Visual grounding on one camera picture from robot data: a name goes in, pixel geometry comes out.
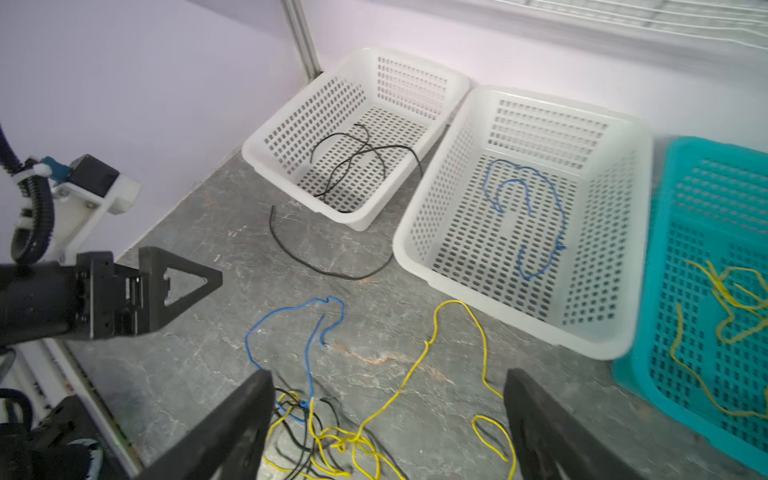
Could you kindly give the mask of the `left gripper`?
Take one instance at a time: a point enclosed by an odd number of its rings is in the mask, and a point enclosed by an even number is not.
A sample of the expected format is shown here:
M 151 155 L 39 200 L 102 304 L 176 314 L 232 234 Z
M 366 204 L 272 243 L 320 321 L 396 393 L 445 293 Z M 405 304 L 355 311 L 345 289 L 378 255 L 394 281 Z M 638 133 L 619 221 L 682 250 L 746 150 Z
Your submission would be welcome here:
M 177 300 L 168 300 L 176 270 L 198 277 L 203 284 Z M 82 306 L 74 320 L 76 339 L 133 337 L 163 329 L 223 285 L 223 274 L 159 247 L 139 249 L 137 268 L 119 265 L 109 252 L 77 256 Z

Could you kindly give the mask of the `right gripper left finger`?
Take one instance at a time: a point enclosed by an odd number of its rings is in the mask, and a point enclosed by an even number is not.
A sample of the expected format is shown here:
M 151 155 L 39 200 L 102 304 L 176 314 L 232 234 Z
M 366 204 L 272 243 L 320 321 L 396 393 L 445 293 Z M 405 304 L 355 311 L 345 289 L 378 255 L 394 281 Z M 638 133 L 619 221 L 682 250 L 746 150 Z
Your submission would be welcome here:
M 254 479 L 275 405 L 268 370 L 254 372 L 140 479 Z

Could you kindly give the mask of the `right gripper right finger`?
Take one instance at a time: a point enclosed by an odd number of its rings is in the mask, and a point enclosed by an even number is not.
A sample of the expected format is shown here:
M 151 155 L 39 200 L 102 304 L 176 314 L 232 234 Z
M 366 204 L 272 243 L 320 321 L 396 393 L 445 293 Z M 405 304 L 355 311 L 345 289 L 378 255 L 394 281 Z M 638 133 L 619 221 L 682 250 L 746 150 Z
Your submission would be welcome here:
M 504 404 L 525 479 L 630 480 L 640 475 L 522 369 L 510 369 Z

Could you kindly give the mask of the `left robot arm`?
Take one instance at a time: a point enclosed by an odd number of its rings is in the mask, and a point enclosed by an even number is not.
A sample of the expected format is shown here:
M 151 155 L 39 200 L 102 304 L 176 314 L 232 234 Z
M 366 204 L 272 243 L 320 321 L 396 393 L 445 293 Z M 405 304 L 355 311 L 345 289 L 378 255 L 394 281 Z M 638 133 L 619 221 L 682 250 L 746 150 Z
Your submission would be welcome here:
M 221 287 L 220 271 L 157 247 L 139 252 L 137 267 L 111 252 L 82 250 L 107 214 L 126 212 L 138 182 L 92 155 L 69 164 L 45 157 L 21 160 L 8 143 L 1 166 L 23 204 L 1 267 L 1 352 L 45 338 L 92 341 L 163 329 Z M 83 403 L 70 396 L 40 423 L 20 390 L 1 402 L 1 475 L 5 479 L 96 479 L 107 469 Z

